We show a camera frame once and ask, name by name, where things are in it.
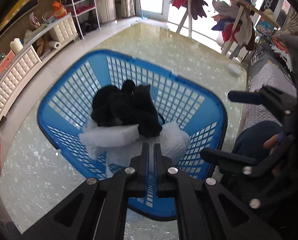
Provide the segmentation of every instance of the beige curtain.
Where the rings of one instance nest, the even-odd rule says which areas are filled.
[[[122,18],[135,16],[133,0],[121,0],[121,14]]]
[[[285,20],[284,25],[279,31],[274,33],[274,36],[279,36],[281,34],[294,34],[298,32],[298,13],[294,10],[293,7],[290,7]]]

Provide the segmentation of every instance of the yellow fabric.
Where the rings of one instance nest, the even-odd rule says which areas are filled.
[[[2,23],[0,24],[0,31],[10,22],[10,20],[18,13],[18,11],[30,0],[19,0],[7,16],[3,19]]]

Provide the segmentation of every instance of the plastic basket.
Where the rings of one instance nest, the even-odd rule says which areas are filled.
[[[108,50],[86,54],[42,100],[37,116],[40,129],[86,178],[105,179],[105,154],[96,161],[90,159],[78,134],[82,132],[96,91],[109,84],[121,88],[126,79],[137,85],[151,84],[151,96],[158,112],[166,122],[175,120],[191,138],[186,155],[176,167],[193,178],[204,179],[210,164],[200,158],[199,151],[204,147],[221,147],[227,128],[223,104],[209,90],[140,59]],[[115,173],[123,167],[111,164],[109,168]],[[157,198],[155,191],[154,175],[149,173],[147,196],[129,198],[129,207],[155,220],[176,219],[174,199]]]

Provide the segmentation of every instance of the tile floor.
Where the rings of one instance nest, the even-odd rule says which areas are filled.
[[[2,123],[0,128],[0,143],[1,149],[1,163],[4,163],[7,153],[11,146],[14,136],[20,128],[23,120],[28,115],[31,108],[36,104],[36,101],[46,92],[47,88],[57,80],[57,78],[69,68],[72,62],[75,62],[85,53],[94,48],[97,44],[101,43],[108,37],[116,34],[117,32],[129,27],[135,23],[139,18],[134,17],[119,21],[119,24],[110,23],[86,36],[84,40],[78,40],[69,44],[65,49],[60,51],[56,57],[50,60],[30,81],[25,87],[23,92],[17,98],[16,102],[10,109],[7,119]],[[166,26],[164,23],[159,23],[152,20],[145,20],[153,25]],[[168,24],[168,27],[173,30],[174,26]],[[193,34],[193,39],[201,42],[204,38],[203,35]],[[216,44],[208,45],[212,49],[218,50]],[[0,219],[3,223],[10,221],[10,217],[0,200]]]

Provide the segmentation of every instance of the silver screw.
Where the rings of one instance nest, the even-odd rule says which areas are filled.
[[[178,172],[178,169],[175,167],[171,167],[168,169],[169,174],[176,174]]]
[[[253,198],[250,202],[249,202],[249,206],[253,209],[257,209],[260,207],[260,200],[257,198]]]
[[[213,186],[216,184],[216,180],[214,178],[208,178],[206,179],[206,183],[210,186]]]
[[[250,175],[253,172],[253,168],[250,166],[246,166],[243,168],[243,174]]]
[[[89,178],[87,179],[87,184],[89,185],[94,185],[97,183],[97,179],[96,178]]]
[[[127,167],[125,168],[125,173],[126,174],[132,174],[134,173],[136,170],[133,167]]]

